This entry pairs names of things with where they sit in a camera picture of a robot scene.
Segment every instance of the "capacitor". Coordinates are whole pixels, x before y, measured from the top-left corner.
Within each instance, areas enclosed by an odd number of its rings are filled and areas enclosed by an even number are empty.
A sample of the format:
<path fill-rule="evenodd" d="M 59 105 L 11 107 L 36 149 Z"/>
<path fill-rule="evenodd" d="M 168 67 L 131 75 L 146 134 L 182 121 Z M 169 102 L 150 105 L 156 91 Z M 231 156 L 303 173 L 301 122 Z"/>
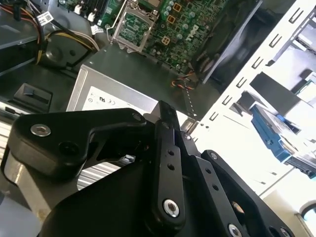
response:
<path fill-rule="evenodd" d="M 191 18 L 195 18 L 196 14 L 191 11 L 191 12 L 189 13 L 189 16 L 190 16 Z"/>

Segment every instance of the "white connector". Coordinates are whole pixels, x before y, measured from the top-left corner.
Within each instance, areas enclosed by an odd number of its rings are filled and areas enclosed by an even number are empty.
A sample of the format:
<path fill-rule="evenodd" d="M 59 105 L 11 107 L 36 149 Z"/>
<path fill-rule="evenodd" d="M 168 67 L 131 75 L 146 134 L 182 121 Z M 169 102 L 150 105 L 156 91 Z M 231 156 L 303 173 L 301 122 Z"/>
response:
<path fill-rule="evenodd" d="M 91 12 L 91 13 L 88 15 L 88 21 L 93 22 L 93 21 L 94 21 L 94 17 L 95 17 L 95 14 Z"/>
<path fill-rule="evenodd" d="M 75 7 L 75 9 L 74 9 L 74 13 L 76 13 L 76 14 L 80 15 L 81 8 L 82 8 L 82 6 L 77 5 L 77 6 Z"/>

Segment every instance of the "motherboard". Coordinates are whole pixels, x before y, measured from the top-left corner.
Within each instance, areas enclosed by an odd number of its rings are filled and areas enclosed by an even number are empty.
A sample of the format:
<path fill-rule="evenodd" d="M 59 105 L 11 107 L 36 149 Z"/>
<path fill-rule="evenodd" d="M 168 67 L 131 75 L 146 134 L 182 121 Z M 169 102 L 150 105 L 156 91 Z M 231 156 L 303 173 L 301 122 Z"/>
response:
<path fill-rule="evenodd" d="M 64 6 L 105 29 L 108 40 L 128 53 L 141 53 L 187 74 L 228 1 L 66 0 Z"/>

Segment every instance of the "white metal frame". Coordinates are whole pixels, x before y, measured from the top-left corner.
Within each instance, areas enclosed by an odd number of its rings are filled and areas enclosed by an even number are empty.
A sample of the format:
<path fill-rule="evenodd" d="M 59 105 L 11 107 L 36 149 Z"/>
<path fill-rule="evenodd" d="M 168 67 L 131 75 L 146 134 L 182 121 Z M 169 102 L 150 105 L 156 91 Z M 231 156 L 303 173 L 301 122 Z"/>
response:
<path fill-rule="evenodd" d="M 241 94 L 252 80 L 262 72 L 267 62 L 297 34 L 300 25 L 314 7 L 315 1 L 313 0 L 296 0 L 224 93 L 206 113 L 200 122 L 201 126 L 198 126 L 192 133 L 194 138 L 207 137 L 205 133 L 211 129 L 213 122 L 216 121 L 219 115 L 223 114 L 224 110 L 228 110 L 241 97 Z"/>

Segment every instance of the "silver screw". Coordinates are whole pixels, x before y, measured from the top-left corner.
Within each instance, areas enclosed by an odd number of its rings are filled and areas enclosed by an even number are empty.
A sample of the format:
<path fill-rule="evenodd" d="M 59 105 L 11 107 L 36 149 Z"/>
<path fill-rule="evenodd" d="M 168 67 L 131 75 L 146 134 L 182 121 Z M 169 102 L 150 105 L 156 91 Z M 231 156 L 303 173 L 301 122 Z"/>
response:
<path fill-rule="evenodd" d="M 170 128 L 169 125 L 168 125 L 166 122 L 163 122 L 162 125 L 163 125 L 165 128 L 167 128 L 167 129 Z"/>
<path fill-rule="evenodd" d="M 212 157 L 213 159 L 217 159 L 217 155 L 215 155 L 214 153 L 211 153 L 211 157 Z"/>
<path fill-rule="evenodd" d="M 231 236 L 233 237 L 242 237 L 240 230 L 233 224 L 228 225 L 229 233 L 231 233 Z"/>
<path fill-rule="evenodd" d="M 31 127 L 31 132 L 38 137 L 47 137 L 51 134 L 50 128 L 44 124 L 35 124 Z"/>
<path fill-rule="evenodd" d="M 136 120 L 138 120 L 138 121 L 142 120 L 142 118 L 140 117 L 140 115 L 137 114 L 137 113 L 134 113 L 134 114 L 133 114 L 133 117 L 134 117 L 134 119 L 136 119 Z"/>
<path fill-rule="evenodd" d="M 178 205 L 170 199 L 167 199 L 163 202 L 164 211 L 171 217 L 176 218 L 179 215 Z"/>
<path fill-rule="evenodd" d="M 291 237 L 290 234 L 284 228 L 281 228 L 281 232 L 285 237 Z"/>
<path fill-rule="evenodd" d="M 191 137 L 188 135 L 188 134 L 184 134 L 184 137 L 187 139 L 187 140 L 191 140 Z"/>

